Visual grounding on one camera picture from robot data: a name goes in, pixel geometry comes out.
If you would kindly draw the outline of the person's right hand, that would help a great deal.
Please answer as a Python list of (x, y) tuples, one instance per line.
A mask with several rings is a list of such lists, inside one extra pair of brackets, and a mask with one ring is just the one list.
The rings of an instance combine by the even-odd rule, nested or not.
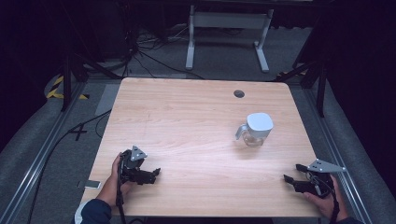
[[(345, 205), (342, 193), (340, 192), (337, 180), (333, 175), (332, 175), (332, 182), (334, 185), (336, 201), (339, 204), (339, 213), (337, 215), (336, 220), (341, 221), (348, 217), (348, 213), (347, 213), (346, 205)], [(323, 216), (325, 216), (327, 219), (332, 218), (332, 211), (334, 209), (334, 202), (333, 202), (332, 195), (328, 195), (324, 199), (321, 199), (321, 198), (317, 197), (316, 195), (313, 195), (309, 192), (304, 192), (303, 195), (308, 202), (312, 203), (313, 205), (315, 205), (317, 207), (317, 209)]]

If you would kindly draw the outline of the white metal desk frame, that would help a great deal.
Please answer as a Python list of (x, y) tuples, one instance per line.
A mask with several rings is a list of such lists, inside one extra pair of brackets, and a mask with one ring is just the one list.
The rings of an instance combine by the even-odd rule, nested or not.
[(185, 68), (193, 68), (195, 41), (195, 28), (231, 28), (231, 29), (251, 29), (261, 30), (261, 37), (254, 42), (256, 55), (264, 73), (269, 72), (269, 65), (263, 50), (264, 41), (270, 29), (274, 11), (269, 9), (264, 14), (242, 14), (223, 12), (201, 12), (196, 11), (195, 6), (190, 6), (189, 16), (189, 44)]

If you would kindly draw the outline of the clear pitcher with white lid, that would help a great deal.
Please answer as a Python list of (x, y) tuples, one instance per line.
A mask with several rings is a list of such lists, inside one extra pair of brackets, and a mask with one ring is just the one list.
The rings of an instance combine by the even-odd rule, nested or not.
[(268, 114), (249, 114), (246, 122), (237, 129), (235, 139), (242, 138), (248, 147), (261, 147), (273, 128), (274, 123)]

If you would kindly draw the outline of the black tripod stand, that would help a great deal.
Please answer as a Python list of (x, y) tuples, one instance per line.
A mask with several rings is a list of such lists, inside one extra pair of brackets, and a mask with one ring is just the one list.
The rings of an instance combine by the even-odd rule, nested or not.
[(64, 77), (64, 99), (63, 107), (61, 109), (62, 112), (64, 112), (72, 102), (72, 77), (75, 77), (77, 82), (86, 82), (88, 80), (88, 74), (84, 68), (84, 64), (89, 65), (107, 77), (112, 79), (121, 79), (120, 76), (117, 76), (113, 72), (107, 70), (99, 63), (96, 63), (75, 52), (67, 53), (64, 57), (64, 70), (62, 71), (62, 75)]

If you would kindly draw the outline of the yellow black hazard tape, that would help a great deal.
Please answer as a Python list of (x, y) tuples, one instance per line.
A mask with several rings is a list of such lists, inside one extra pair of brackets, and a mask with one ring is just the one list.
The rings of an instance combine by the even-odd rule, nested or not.
[(64, 81), (64, 77), (62, 75), (59, 75), (55, 81), (53, 82), (48, 94), (47, 98), (57, 98), (57, 99), (63, 99), (64, 95), (62, 93), (58, 92), (59, 87)]

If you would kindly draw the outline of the black metal stand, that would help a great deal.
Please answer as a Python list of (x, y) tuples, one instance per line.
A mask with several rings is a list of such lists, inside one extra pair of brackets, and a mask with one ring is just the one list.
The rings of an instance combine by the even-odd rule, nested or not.
[(305, 72), (303, 79), (300, 81), (300, 86), (303, 89), (311, 89), (315, 83), (318, 83), (316, 109), (318, 114), (323, 118), (324, 94), (327, 79), (327, 69), (325, 67), (325, 62), (313, 61), (300, 65), (287, 73), (281, 72), (276, 76), (274, 82), (284, 82), (301, 74), (302, 72)]

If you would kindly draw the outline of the person's left hand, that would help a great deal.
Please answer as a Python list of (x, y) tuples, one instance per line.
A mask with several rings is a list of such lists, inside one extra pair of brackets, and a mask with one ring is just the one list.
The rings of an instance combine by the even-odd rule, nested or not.
[(118, 189), (120, 189), (120, 191), (123, 195), (126, 195), (129, 193), (129, 191), (132, 189), (132, 186), (133, 186), (132, 182), (126, 182), (126, 183), (122, 184), (120, 187), (118, 187), (119, 165), (120, 165), (120, 153), (117, 155), (116, 159), (113, 161), (112, 172), (111, 172), (111, 175), (109, 178), (109, 186), (110, 186), (110, 191), (111, 191), (112, 196), (115, 196), (117, 194)]

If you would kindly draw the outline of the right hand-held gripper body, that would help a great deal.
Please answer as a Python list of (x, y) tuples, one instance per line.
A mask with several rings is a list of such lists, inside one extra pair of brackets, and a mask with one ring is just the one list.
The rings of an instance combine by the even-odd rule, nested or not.
[(331, 178), (332, 173), (341, 173), (347, 170), (346, 167), (335, 165), (327, 161), (315, 159), (307, 165), (306, 181), (295, 181), (294, 190), (296, 192), (309, 192), (324, 199), (334, 191)]

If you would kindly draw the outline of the aluminium floor rail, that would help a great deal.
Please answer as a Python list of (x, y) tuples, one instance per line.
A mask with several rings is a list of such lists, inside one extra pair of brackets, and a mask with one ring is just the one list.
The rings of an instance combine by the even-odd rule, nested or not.
[(310, 111), (313, 113), (313, 118), (316, 124), (319, 126), (319, 132), (324, 137), (326, 143), (327, 154), (329, 155), (328, 162), (335, 165), (345, 167), (344, 172), (337, 172), (339, 178), (339, 186), (344, 191), (346, 198), (350, 204), (350, 207), (356, 217), (356, 219), (364, 222), (365, 224), (373, 224), (373, 221), (361, 199), (361, 195), (357, 189), (355, 181), (353, 180), (349, 168), (342, 158), (342, 155), (338, 149), (338, 146), (333, 139), (331, 131), (325, 118), (322, 118), (317, 111), (316, 98), (312, 91), (303, 90), (304, 97), (307, 101)]
[(74, 84), (64, 112), (62, 101), (45, 103), (0, 154), (0, 224), (14, 222), (85, 86), (84, 82)]

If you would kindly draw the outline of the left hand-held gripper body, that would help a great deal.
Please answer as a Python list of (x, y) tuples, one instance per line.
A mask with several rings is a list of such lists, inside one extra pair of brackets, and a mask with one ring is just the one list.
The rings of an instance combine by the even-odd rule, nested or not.
[(125, 150), (120, 156), (119, 179), (121, 184), (126, 182), (135, 182), (137, 185), (143, 185), (144, 181), (150, 177), (156, 177), (152, 172), (140, 169), (148, 155), (137, 146)]

